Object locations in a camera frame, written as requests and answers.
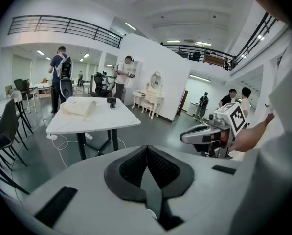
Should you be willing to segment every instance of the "fluorescent light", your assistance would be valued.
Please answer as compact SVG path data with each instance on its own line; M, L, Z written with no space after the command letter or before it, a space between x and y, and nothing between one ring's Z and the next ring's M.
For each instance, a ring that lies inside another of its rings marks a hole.
M136 30L133 26L129 25L127 22L125 22L126 25L128 25L128 27L132 28L133 30Z
M208 44L208 43L204 43L204 42L196 42L197 45L208 45L208 46L211 46L211 44Z
M196 79L200 79L202 81L205 81L205 82L210 82L209 79L205 79L205 78L202 78L202 77L198 77L198 76L194 76L194 75L189 75L190 77L193 77L193 78L196 78Z

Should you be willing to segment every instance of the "white shirt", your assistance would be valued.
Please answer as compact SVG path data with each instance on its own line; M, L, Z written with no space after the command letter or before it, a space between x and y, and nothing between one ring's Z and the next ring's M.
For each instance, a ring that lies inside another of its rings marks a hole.
M124 62L124 60L118 65L118 68L117 68L117 70L118 71L122 71L122 72L125 72L125 73L128 73L128 70L127 70L127 68L130 68L131 67L131 64L132 63L130 63L130 64L125 64L125 62ZM125 75L120 75L120 74L118 74L117 75L117 78L116 78L116 83L117 84L128 84L128 77L127 76L125 76Z
M263 148L268 141L286 133L292 133L292 37L276 71L273 91L269 99L274 108L275 118L267 128L255 148ZM242 160L244 153L229 153L234 160Z
M240 108L242 108L243 111L248 111L248 115L246 117L246 120L249 116L249 113L250 113L250 103L249 103L249 100L248 98L244 98L241 103L240 103Z

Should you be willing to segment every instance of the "white sleeve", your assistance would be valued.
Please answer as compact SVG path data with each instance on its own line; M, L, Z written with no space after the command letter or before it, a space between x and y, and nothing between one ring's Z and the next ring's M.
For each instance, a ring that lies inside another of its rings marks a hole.
M121 63L118 65L117 70L118 70L118 71L123 71L123 70L124 70L124 62L121 62Z
M242 102L240 103L240 108L242 108L243 111L248 110L247 100L242 100Z

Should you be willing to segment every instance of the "hair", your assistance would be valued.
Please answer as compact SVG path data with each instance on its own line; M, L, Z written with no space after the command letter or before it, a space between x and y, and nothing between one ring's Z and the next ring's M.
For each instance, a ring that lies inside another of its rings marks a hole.
M247 87L243 87L243 89L242 89L242 94L243 94L245 97L250 97L251 89L249 89L249 88L247 88Z
M66 51L66 48L65 48L64 46L60 46L60 47L58 48L58 52L59 52L59 51L64 51L64 52L65 52L65 51Z

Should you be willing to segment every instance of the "black pants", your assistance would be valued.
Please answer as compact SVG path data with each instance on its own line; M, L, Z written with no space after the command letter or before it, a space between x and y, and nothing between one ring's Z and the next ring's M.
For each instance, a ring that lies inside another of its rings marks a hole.
M58 112L59 96L61 103L64 103L66 99L61 94L60 83L52 83L51 87L51 100L52 100L52 112Z
M119 98L121 101L122 100L122 95L123 95L123 90L124 90L124 84L116 84L116 93L114 97Z

